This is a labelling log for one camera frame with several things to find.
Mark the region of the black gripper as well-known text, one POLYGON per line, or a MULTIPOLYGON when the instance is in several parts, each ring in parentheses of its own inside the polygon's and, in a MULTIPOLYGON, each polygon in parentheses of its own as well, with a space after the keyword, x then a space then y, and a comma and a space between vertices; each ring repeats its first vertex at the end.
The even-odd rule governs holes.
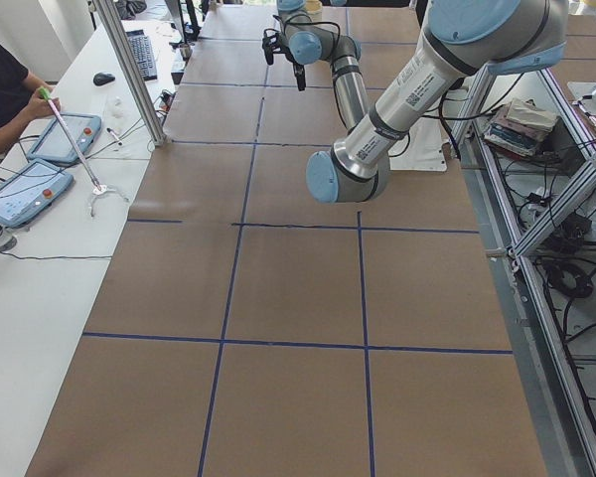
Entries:
POLYGON ((263 31, 262 50, 266 62, 269 65, 274 64, 274 57, 277 55, 284 56, 293 65, 293 74, 296 80, 299 91, 304 91, 306 88, 306 75, 303 65, 300 65, 294 58, 289 48, 287 37, 273 28, 266 28, 263 31))

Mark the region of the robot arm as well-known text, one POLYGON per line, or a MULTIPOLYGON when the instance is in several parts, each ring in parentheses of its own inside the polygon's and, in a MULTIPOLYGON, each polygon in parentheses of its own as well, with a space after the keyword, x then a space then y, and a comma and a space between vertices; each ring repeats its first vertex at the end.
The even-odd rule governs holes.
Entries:
POLYGON ((277 10, 280 29, 263 40, 266 59, 285 55, 300 87, 305 66, 329 63, 348 129, 330 150, 308 160, 307 187, 321 203, 378 196, 389 176, 389 150, 453 83, 481 68, 503 76, 554 66, 563 56, 568 23, 565 1, 431 1, 415 55, 370 104, 359 45, 318 27, 302 1, 280 1, 277 10))

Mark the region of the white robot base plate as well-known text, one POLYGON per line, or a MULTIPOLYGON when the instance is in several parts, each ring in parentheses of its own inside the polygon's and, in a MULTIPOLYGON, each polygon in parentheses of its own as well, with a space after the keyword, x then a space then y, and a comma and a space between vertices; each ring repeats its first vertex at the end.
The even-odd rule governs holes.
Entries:
POLYGON ((437 119, 421 118, 388 152, 391 171, 445 172, 444 139, 437 119))

